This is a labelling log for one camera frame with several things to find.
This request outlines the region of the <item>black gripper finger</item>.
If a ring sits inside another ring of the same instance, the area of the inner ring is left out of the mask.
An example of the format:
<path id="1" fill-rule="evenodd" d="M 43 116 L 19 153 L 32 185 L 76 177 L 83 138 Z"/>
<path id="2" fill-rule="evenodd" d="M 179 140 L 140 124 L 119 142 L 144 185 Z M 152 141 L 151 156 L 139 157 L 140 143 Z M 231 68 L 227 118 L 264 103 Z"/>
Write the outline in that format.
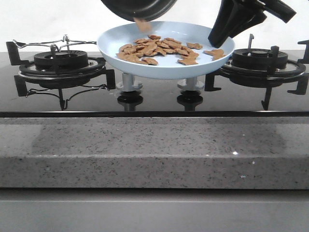
<path id="1" fill-rule="evenodd" d="M 256 10 L 251 0 L 223 0 L 214 26 L 208 36 L 213 47 L 220 47 L 228 37 L 233 38 L 253 26 Z"/>
<path id="2" fill-rule="evenodd" d="M 225 14 L 225 32 L 224 32 L 224 40 L 228 37 L 234 38 L 239 35 L 243 31 L 256 26 L 260 23 L 254 23 L 253 17 L 257 15 L 257 13 L 249 13 L 249 12 L 228 12 Z"/>

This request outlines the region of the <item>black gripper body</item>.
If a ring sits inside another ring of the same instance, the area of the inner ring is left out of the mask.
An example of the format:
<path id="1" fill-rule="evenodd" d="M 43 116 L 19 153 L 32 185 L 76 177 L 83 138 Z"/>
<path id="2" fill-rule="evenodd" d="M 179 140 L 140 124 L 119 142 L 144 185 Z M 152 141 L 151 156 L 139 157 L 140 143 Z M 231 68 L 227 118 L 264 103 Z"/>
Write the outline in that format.
<path id="1" fill-rule="evenodd" d="M 287 23 L 292 19 L 296 11 L 281 0 L 257 0 L 257 5 L 260 11 L 253 17 L 254 23 L 262 23 L 266 19 L 266 15 L 263 11 L 267 11 L 277 18 L 281 19 L 284 23 Z"/>

